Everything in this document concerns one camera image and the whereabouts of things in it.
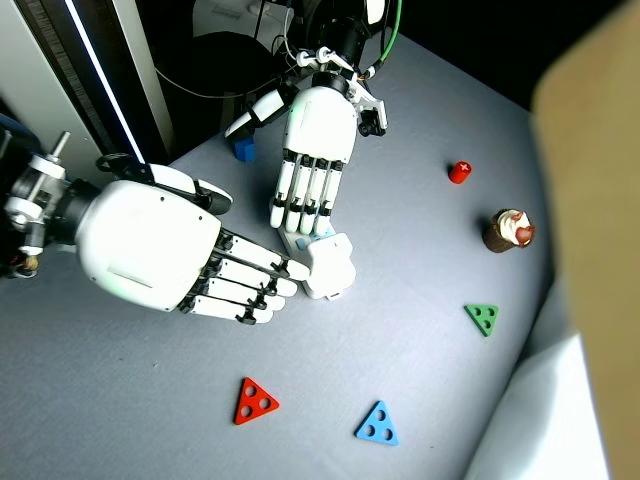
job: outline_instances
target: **gray tabletop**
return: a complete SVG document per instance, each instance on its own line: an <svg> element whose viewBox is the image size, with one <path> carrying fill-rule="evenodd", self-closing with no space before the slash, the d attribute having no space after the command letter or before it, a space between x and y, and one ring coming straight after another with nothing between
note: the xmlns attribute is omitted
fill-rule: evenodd
<svg viewBox="0 0 640 480"><path fill-rule="evenodd" d="M341 299L299 292L255 327L164 314L95 288L59 252L38 278L0 282L0 478L461 477L551 274L530 116L402 37L371 87L390 126L358 138L343 176L332 223L358 276ZM282 129L256 134L253 164L219 137L175 164L232 193L227 228L278 249ZM458 186L446 168L459 159L474 172ZM509 207L538 233L496 255L480 226ZM467 303L500 307L491 337ZM238 427L244 376L281 406ZM397 447L353 435L377 400Z"/></svg>

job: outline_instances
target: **green triangle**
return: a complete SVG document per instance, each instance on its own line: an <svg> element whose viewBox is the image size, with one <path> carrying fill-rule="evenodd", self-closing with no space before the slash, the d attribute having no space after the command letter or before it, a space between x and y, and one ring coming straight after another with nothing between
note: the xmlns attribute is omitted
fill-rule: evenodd
<svg viewBox="0 0 640 480"><path fill-rule="evenodd" d="M491 335L498 316L498 307L495 305L465 305L464 309L485 337Z"/></svg>

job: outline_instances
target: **white led light strip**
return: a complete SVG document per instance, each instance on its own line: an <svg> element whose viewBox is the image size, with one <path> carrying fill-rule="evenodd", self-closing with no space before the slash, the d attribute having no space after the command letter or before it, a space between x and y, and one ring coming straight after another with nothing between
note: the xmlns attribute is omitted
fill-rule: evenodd
<svg viewBox="0 0 640 480"><path fill-rule="evenodd" d="M131 129L129 128L129 124L125 120L124 115L122 113L122 110L120 110L120 105L118 105L118 101L116 100L116 96L113 94L113 90L111 90L111 86L109 85L107 77L104 74L104 70L102 70L102 66L100 65L100 62L98 61L98 57L96 56L96 52L93 50L93 46L91 45L91 42L89 41L89 37L87 36L87 32L84 29L84 25L82 25L82 21L80 20L80 17L78 16L78 12L76 10L76 7L73 4L72 0L65 0L65 3L67 4L67 9L69 9L69 13L71 14L71 18L73 18L73 23L75 23L76 28L78 29L78 33L80 34L80 38L82 38L82 43L84 43L84 47L87 49L87 53L89 54L89 58L91 58L91 63L93 63L93 67L96 69L96 73L98 74L98 77L100 78L100 81L102 82L102 86L104 87L105 92L107 92L107 96L109 97L109 100L111 101L111 105L113 106L113 109L115 110L116 115L118 116L118 119L120 120L120 124L122 125L122 128L124 129L124 132L126 133L127 138L129 139L129 143L131 143L131 147L133 148L133 151L135 152L136 157L138 157L138 161L140 163L145 163L144 158L142 158L142 152L140 152L140 149L138 148L138 144L136 143L135 139L133 138L133 134L131 133Z"/></svg>

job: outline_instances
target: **white frosting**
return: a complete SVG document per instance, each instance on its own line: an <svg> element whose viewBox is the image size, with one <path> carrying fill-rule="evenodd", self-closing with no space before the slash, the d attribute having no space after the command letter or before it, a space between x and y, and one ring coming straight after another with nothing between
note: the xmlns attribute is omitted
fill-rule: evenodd
<svg viewBox="0 0 640 480"><path fill-rule="evenodd" d="M529 218L527 218L527 214L525 212L522 212L522 217L520 217L520 220L518 221L514 221L513 218L511 218L518 213L520 213L520 211L518 210L507 210L498 217L498 228L500 229L500 236L505 240L509 240L514 245L520 245L518 239L516 238L516 232L518 231L518 229L527 228L531 225L529 223Z"/></svg>

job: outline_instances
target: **red cylinder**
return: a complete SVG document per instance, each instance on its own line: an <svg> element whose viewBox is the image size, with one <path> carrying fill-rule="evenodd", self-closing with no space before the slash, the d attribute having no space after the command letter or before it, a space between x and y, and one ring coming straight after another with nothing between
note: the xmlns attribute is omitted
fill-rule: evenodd
<svg viewBox="0 0 640 480"><path fill-rule="evenodd" d="M471 164L467 162L458 162L449 172L449 180L453 183L462 183L471 175Z"/></svg>

